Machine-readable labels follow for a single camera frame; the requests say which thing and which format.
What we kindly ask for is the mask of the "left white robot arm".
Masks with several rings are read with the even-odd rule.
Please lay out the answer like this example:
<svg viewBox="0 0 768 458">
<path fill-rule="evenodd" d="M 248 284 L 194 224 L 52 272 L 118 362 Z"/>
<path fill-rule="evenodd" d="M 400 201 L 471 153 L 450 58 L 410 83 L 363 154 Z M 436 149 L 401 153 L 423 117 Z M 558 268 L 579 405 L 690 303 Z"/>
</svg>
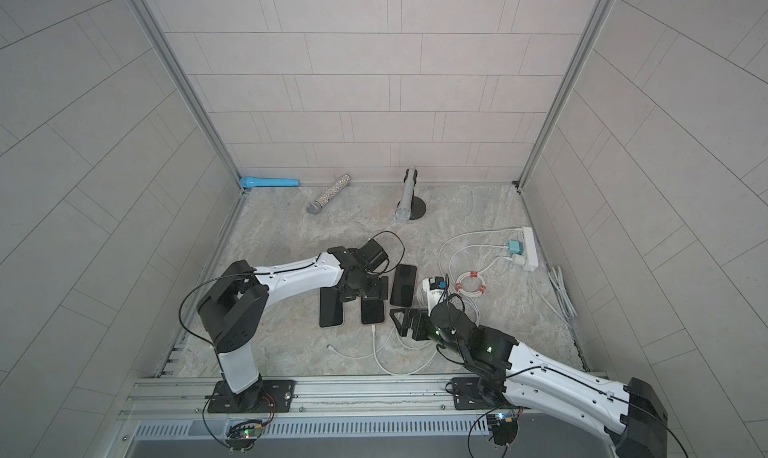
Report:
<svg viewBox="0 0 768 458">
<path fill-rule="evenodd" d="M 267 307 L 311 290 L 320 291 L 319 326 L 343 323 L 344 304 L 361 301 L 361 319 L 384 321 L 388 277 L 377 269 L 389 263 L 384 248 L 370 239 L 360 248 L 332 247 L 318 256 L 293 263 L 252 267 L 245 260 L 232 263 L 197 305 L 210 336 L 224 380 L 216 385 L 209 410 L 213 413 L 286 411 L 289 397 L 283 386 L 267 382 L 252 353 L 252 339 Z"/>
</svg>

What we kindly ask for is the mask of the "black phone pink case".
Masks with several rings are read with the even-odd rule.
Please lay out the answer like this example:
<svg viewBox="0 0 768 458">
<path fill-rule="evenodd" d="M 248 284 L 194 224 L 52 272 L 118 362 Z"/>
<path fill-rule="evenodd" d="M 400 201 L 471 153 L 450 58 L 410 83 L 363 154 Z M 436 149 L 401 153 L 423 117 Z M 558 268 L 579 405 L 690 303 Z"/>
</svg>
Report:
<svg viewBox="0 0 768 458">
<path fill-rule="evenodd" d="M 390 305 L 393 307 L 411 307 L 416 287 L 417 267 L 398 264 L 392 282 Z"/>
<path fill-rule="evenodd" d="M 385 303 L 379 299 L 362 299 L 360 301 L 361 323 L 375 325 L 386 320 Z"/>
</svg>

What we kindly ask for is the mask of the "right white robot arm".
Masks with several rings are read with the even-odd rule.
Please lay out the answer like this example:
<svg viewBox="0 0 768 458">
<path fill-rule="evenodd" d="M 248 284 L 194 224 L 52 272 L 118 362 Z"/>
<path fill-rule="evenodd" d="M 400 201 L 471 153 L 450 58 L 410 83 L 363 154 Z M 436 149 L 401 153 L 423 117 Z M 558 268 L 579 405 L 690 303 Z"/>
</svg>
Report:
<svg viewBox="0 0 768 458">
<path fill-rule="evenodd" d="M 546 413 L 610 444 L 619 457 L 666 456 L 668 413 L 649 383 L 608 380 L 562 364 L 475 324 L 447 301 L 430 310 L 394 308 L 390 316 L 399 335 L 457 353 L 478 378 L 474 400 Z"/>
</svg>

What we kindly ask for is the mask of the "black phone grey case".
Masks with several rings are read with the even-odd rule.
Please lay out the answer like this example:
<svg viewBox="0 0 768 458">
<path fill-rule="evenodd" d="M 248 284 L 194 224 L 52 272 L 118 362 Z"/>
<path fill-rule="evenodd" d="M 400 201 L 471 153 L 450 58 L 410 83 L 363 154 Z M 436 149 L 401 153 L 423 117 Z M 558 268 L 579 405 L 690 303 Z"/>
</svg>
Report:
<svg viewBox="0 0 768 458">
<path fill-rule="evenodd" d="M 336 327 L 343 324 L 343 303 L 340 293 L 335 288 L 320 289 L 319 326 L 321 328 Z"/>
</svg>

